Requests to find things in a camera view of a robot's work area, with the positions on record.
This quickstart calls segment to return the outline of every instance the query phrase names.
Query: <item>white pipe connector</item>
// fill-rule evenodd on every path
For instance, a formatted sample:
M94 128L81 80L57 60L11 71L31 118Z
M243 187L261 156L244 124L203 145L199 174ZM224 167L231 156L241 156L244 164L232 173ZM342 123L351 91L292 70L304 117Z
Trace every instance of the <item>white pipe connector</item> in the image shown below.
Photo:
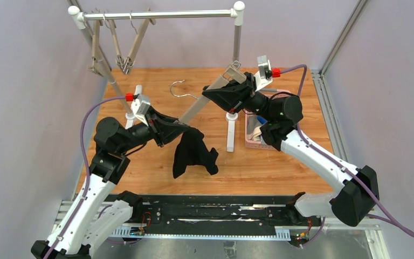
M85 24L81 22L82 13L80 13L80 8L78 8L75 5L71 5L67 9L67 12L72 16L72 19L74 19L75 24L80 30L83 30L84 28L86 28Z
M237 1L234 3L233 8L231 9L231 17L234 19L235 26L242 26L244 24L244 9L245 4L242 1Z
M239 118L239 114L231 114L226 112L227 121L227 140L226 140L226 151L234 152L234 135L236 132L236 120Z

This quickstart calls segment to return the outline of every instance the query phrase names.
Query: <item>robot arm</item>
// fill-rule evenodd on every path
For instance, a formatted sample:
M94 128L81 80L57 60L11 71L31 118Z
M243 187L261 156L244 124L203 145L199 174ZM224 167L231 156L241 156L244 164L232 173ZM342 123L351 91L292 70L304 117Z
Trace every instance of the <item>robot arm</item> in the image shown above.
M287 210L294 223L313 215L335 215L343 223L357 226L375 202L346 171L356 174L378 198L375 171L342 161L308 138L298 125L303 118L298 96L288 93L286 97L268 98L258 92L272 82L275 74L266 60L266 56L259 57L259 72L245 72L244 82L232 80L222 88L205 87L202 95L229 113L245 109L266 119L260 128L264 142L297 158L331 185L332 193L299 193L293 198Z
M99 245L123 222L142 215L142 199L131 192L121 193L106 213L91 226L104 199L118 184L130 160L129 150L154 139L162 147L188 130L189 126L158 113L146 96L133 102L133 112L142 122L125 129L115 118L102 119L96 127L96 154L89 166L89 182L85 181L66 216L46 241L36 241L31 252L38 258L90 259Z

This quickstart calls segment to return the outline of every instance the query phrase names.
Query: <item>black motor joint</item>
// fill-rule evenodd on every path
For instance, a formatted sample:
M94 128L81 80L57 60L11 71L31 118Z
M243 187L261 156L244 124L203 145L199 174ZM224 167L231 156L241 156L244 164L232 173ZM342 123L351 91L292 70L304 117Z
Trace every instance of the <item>black motor joint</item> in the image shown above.
M289 120L295 125L302 120L302 103L298 96L275 97L270 99L260 92L244 102L244 109L255 113L269 122Z

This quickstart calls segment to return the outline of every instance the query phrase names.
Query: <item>metal hanger hook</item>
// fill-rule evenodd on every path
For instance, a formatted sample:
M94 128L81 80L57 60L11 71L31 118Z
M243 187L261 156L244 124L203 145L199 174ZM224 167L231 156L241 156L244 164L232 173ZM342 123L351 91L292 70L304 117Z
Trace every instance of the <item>metal hanger hook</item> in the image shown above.
M170 92L170 94L172 94L173 96L175 96L175 97L178 97L178 98L180 98L180 97L185 97L185 96L191 96L191 97L193 97L193 98L195 98L195 99L198 99L197 97L195 97L195 96L193 96L192 94L189 94L189 93L187 93L187 94L182 94L182 95L178 95L178 94L174 94L173 92L172 92L172 87L174 86L174 85L176 85L176 84L181 84L181 83L183 83L183 82L185 82L185 80L182 80L182 81L175 81L175 82L173 82L171 85L170 85L170 87L169 87L169 92Z
M108 21L106 21L106 12L104 12L104 13L102 14L102 17L103 17L103 19L104 19L104 24L105 24L105 26L106 26L107 28L109 28L109 29L110 29L110 26L109 26L109 25L107 25Z
M132 13L133 13L133 11L131 10L131 12L129 13L129 20L131 21L131 26L134 28L134 31L136 32L136 35L138 35L139 33L137 32L137 29L134 27L133 18L131 17Z

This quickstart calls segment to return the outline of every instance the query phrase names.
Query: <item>red connector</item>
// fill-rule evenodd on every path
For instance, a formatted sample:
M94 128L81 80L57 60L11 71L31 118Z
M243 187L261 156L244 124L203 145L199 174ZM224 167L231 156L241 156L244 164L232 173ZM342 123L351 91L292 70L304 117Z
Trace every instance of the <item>red connector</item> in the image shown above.
M125 94L126 101L134 101L134 95L132 93Z
M279 68L273 68L272 69L272 77L280 77L280 69Z

